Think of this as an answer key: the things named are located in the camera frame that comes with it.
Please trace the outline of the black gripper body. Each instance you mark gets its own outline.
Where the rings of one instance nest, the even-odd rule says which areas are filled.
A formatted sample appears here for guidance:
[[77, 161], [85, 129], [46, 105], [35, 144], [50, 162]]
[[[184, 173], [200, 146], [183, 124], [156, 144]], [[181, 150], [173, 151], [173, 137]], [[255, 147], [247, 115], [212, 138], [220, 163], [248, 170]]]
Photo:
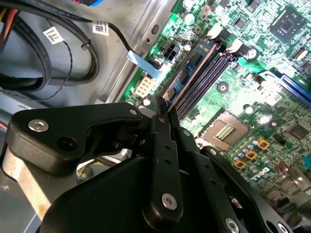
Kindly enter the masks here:
[[214, 178], [180, 172], [169, 157], [130, 158], [62, 194], [42, 233], [221, 233]]

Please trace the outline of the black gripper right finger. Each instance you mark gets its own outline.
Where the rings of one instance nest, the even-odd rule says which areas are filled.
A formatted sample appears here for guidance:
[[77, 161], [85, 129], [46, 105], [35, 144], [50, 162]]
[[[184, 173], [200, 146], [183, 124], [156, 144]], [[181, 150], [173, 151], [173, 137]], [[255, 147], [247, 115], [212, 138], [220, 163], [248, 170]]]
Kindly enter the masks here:
[[290, 233], [290, 226], [223, 158], [215, 148], [199, 149], [193, 135], [179, 124], [175, 108], [169, 111], [172, 133], [182, 162], [202, 189], [212, 233]]

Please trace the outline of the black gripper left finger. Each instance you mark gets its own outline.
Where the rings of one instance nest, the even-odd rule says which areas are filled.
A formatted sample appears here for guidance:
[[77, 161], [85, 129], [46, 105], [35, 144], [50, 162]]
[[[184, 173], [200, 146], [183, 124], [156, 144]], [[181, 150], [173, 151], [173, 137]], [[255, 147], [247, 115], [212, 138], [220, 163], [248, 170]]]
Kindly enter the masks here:
[[17, 112], [7, 130], [6, 175], [43, 221], [62, 194], [123, 161], [178, 160], [166, 103], [157, 104], [153, 116], [126, 102]]

